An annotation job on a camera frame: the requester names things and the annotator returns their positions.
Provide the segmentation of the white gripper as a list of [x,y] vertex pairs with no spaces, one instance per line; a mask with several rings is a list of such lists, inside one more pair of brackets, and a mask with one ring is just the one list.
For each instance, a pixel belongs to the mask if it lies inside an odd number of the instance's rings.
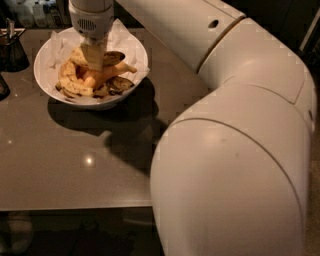
[[81,50],[89,69],[101,72],[104,46],[98,43],[102,42],[111,30],[114,20],[113,7],[109,6],[106,10],[99,12],[89,12],[70,6],[69,12],[73,28],[87,43],[81,44]]

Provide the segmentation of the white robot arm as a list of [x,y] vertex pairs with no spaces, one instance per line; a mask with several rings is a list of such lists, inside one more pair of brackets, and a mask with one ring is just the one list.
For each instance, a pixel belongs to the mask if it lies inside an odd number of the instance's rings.
[[303,256],[313,79],[288,47],[222,0],[69,0],[108,35],[115,5],[209,87],[155,150],[151,201],[165,256]]

